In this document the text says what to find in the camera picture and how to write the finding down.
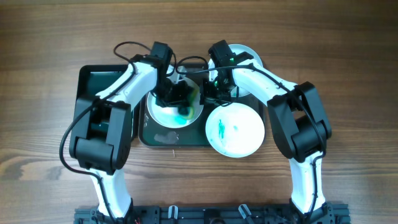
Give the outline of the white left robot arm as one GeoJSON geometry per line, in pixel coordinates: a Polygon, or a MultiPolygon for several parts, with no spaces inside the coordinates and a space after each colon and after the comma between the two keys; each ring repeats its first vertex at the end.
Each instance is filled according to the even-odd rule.
{"type": "Polygon", "coordinates": [[[125,183],[123,166],[131,148],[132,111],[152,93],[162,108],[175,108],[183,119],[193,117],[193,91],[185,81],[171,80],[175,58],[165,43],[154,42],[149,54],[127,60],[126,71],[95,96],[81,95],[73,121],[62,137],[59,156],[68,170],[91,177],[99,199],[96,223],[138,223],[125,183]]]}

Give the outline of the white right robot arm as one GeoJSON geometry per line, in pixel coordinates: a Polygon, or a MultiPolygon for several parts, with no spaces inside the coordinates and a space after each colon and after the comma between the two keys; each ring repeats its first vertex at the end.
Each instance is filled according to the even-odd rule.
{"type": "Polygon", "coordinates": [[[325,203],[321,164],[331,126],[317,89],[310,82],[288,82],[262,66],[257,53],[244,45],[221,40],[209,51],[200,85],[200,104],[215,105],[206,120],[205,133],[211,146],[228,157],[245,157],[264,139],[264,126],[250,107],[238,103],[239,91],[249,93],[268,110],[274,142],[289,160],[293,212],[301,222],[320,218],[325,203]]]}

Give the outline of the green yellow sponge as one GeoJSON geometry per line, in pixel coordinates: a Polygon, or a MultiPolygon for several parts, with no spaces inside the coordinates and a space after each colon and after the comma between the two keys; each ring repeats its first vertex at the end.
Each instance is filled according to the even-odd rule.
{"type": "Polygon", "coordinates": [[[177,124],[188,124],[194,120],[196,111],[195,99],[198,94],[198,90],[193,90],[188,94],[188,98],[183,102],[183,105],[177,107],[177,114],[175,115],[177,124]]]}

